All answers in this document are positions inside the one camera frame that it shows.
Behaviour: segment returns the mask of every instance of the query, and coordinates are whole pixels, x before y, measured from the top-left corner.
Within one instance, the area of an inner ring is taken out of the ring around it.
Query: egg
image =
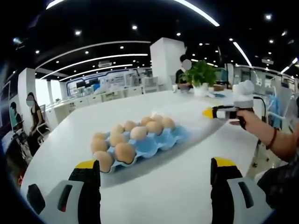
[[[164,128],[171,128],[172,130],[175,128],[174,121],[171,118],[163,118],[161,122]]]
[[[142,119],[141,119],[141,122],[140,122],[140,125],[141,125],[141,126],[146,126],[146,124],[149,123],[150,121],[153,121],[153,119],[150,118],[150,117],[142,118]]]
[[[123,126],[121,126],[121,125],[116,125],[113,129],[112,129],[112,131],[111,132],[113,132],[113,133],[123,133],[124,132],[124,128],[123,128]]]
[[[90,147],[91,147],[93,153],[95,153],[97,151],[105,152],[108,150],[108,144],[106,143],[106,141],[103,139],[99,139],[99,138],[92,139],[92,143],[91,143]]]
[[[128,143],[119,143],[115,147],[114,154],[117,161],[131,164],[134,161],[136,152],[132,145]]]
[[[153,114],[150,118],[152,118],[154,121],[161,121],[163,117],[159,114]]]
[[[149,123],[147,123],[146,129],[148,130],[148,133],[155,133],[157,135],[160,135],[163,131],[163,126],[161,122],[150,121]]]
[[[143,140],[147,135],[146,127],[137,126],[131,130],[130,138],[134,140]]]
[[[103,140],[105,140],[106,139],[106,134],[101,133],[101,132],[95,133],[93,135],[93,139],[103,139]]]
[[[121,133],[114,132],[110,134],[109,142],[111,146],[115,147],[118,143],[126,143],[128,140]]]
[[[94,156],[99,161],[100,171],[103,173],[108,173],[114,162],[113,157],[109,153],[102,151],[97,151]]]
[[[125,128],[125,131],[126,132],[130,132],[134,127],[136,127],[137,124],[131,120],[128,120],[125,125],[124,125],[124,128]]]

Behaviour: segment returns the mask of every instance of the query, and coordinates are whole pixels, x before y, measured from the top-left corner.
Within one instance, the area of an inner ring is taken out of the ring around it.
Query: potted plant
[[[214,84],[216,82],[217,69],[208,65],[206,61],[199,61],[192,65],[192,67],[181,75],[181,80],[189,82],[193,85],[194,95],[204,97],[211,96],[209,87],[214,91]]]

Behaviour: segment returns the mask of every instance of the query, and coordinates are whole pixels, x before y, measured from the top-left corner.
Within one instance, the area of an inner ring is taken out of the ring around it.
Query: egg carton
[[[123,135],[129,139],[130,132],[124,132]],[[110,133],[107,133],[106,142],[109,144]],[[189,133],[185,130],[183,126],[177,126],[174,130],[170,128],[165,128],[160,135],[154,133],[148,133],[143,140],[133,140],[128,141],[134,147],[136,152],[135,158],[132,163],[126,164],[124,162],[117,161],[114,156],[115,147],[110,146],[107,152],[114,158],[114,163],[108,173],[113,173],[119,167],[130,167],[133,166],[139,158],[151,158],[158,150],[169,150],[175,144],[181,144],[186,141],[189,137]]]

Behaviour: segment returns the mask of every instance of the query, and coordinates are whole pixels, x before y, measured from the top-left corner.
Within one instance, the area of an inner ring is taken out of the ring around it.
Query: office desk
[[[257,138],[239,126],[202,117],[207,106],[221,103],[222,99],[163,91],[75,110],[35,154],[21,193],[26,195],[28,186],[36,183],[47,195],[69,178],[78,163],[92,159],[90,141],[95,132],[107,132],[129,119],[139,121],[156,111],[169,114],[193,135],[189,142],[130,168],[101,174],[102,223],[211,223],[211,158],[232,159],[245,175],[257,144]],[[261,114],[260,104],[254,109]]]

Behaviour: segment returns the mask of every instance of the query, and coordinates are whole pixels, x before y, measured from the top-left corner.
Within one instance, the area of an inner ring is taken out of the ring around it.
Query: ceiling
[[[46,2],[34,0],[31,14],[23,18],[24,21],[19,21],[21,25],[16,23],[19,29],[11,30],[10,41],[17,37],[22,43],[11,47],[8,75],[13,71],[18,74],[24,67],[36,68],[70,50],[115,41],[149,43],[115,43],[81,49],[58,57],[42,68],[57,70],[92,58],[122,54],[148,56],[113,58],[110,59],[115,62],[113,65],[132,63],[134,67],[149,67],[150,45],[161,37],[183,41],[190,58],[202,60],[206,57],[207,62],[218,66],[231,60],[247,65],[229,38],[241,46],[253,66],[281,71],[296,57],[295,44],[299,36],[296,7],[287,1],[283,4],[278,1],[261,4],[257,0],[188,0],[214,18],[220,24],[218,27],[177,1],[65,0],[45,10]],[[271,20],[265,18],[266,14],[272,15]],[[81,34],[75,35],[76,30],[80,30]],[[274,64],[267,66],[262,63],[263,58],[272,60]],[[95,69],[98,63],[98,60],[82,63],[60,72],[73,75]],[[299,70],[292,66],[286,73],[295,75],[299,74]],[[37,72],[37,78],[44,75]]]

